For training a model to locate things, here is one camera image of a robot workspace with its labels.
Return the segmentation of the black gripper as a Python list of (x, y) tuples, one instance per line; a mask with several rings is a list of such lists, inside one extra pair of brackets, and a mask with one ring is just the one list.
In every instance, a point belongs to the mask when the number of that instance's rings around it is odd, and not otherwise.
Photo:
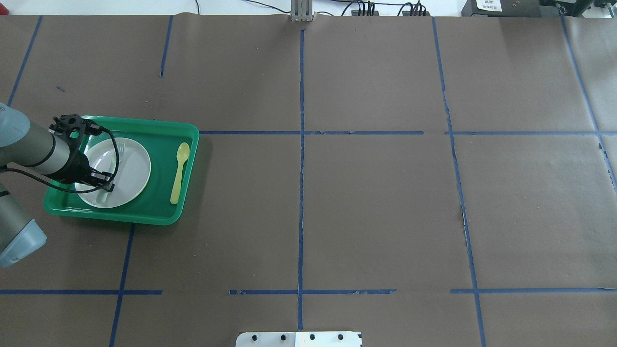
[(66, 164), (59, 171), (59, 182), (62, 184), (101, 186), (103, 191), (113, 192), (115, 187), (113, 182), (104, 185), (104, 181), (112, 180), (112, 172), (93, 169), (88, 158), (79, 151), (80, 141), (70, 141), (66, 144), (69, 148), (69, 156)]

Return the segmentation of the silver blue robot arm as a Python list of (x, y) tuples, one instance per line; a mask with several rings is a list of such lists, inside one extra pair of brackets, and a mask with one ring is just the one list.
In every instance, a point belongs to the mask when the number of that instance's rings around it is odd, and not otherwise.
[[(84, 184), (81, 193), (99, 190), (112, 192), (119, 164), (110, 171), (91, 167), (80, 150), (86, 135), (97, 136), (110, 130), (77, 114), (55, 117), (44, 128), (24, 113), (1, 105), (0, 111), (1, 172), (14, 172), (62, 192), (75, 194), (66, 185)], [(36, 220), (20, 206), (6, 187), (1, 187), (1, 255), (7, 268), (39, 250), (47, 240)]]

